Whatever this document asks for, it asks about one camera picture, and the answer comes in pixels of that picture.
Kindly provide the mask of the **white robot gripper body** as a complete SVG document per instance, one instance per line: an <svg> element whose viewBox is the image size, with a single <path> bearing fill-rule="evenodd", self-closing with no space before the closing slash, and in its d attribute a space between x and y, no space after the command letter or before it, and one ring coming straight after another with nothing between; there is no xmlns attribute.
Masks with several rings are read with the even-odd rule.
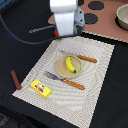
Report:
<svg viewBox="0 0 128 128"><path fill-rule="evenodd" d="M84 12L78 0L50 0L50 10L60 36L75 35L84 29Z"/></svg>

